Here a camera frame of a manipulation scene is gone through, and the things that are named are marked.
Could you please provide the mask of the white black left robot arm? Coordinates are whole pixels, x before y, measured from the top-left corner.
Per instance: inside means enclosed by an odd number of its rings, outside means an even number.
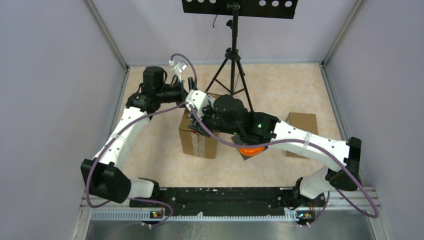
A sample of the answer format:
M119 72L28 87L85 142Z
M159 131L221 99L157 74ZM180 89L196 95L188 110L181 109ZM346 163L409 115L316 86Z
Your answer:
M148 66L143 71L142 82L125 104L122 116L101 150L80 165L85 183L85 199L89 207L96 208L90 196L99 197L106 203L123 203L128 198L141 198L149 207L160 202L155 182L146 178L129 179L122 171L141 130L153 116L164 113L162 104L175 103L168 108L173 111L184 107L189 92L184 88L182 69L172 68L172 81L167 83L167 72L159 66Z

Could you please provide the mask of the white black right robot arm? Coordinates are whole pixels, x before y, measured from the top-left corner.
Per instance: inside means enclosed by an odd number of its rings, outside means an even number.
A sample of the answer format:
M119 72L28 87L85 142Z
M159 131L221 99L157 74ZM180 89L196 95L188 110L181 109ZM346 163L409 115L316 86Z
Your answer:
M343 141L313 134L276 116L248 111L241 100L228 94L213 98L203 91L192 90L185 106L192 123L203 135L212 137L219 132L239 138L239 144L227 142L228 146L275 148L323 164L321 169L302 177L293 188L293 200L299 206L307 206L324 192L356 191L360 185L362 141L356 137Z

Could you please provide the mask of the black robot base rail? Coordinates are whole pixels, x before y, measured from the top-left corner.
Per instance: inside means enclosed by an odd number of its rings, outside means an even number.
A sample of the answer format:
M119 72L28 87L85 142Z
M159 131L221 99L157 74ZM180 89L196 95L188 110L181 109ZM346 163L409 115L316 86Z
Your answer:
M152 201L130 200L131 208L158 207L166 204L173 209L175 217L267 217L283 216L290 210L323 207L324 194L309 199L292 188L284 187L160 187L154 190Z

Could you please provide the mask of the large cardboard express box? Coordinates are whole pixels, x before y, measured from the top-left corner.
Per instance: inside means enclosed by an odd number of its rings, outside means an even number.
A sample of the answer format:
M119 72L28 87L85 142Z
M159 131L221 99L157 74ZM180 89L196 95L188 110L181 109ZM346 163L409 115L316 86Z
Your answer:
M195 157L215 159L218 141L213 137L191 133L189 115L190 112L185 109L178 128L183 153Z

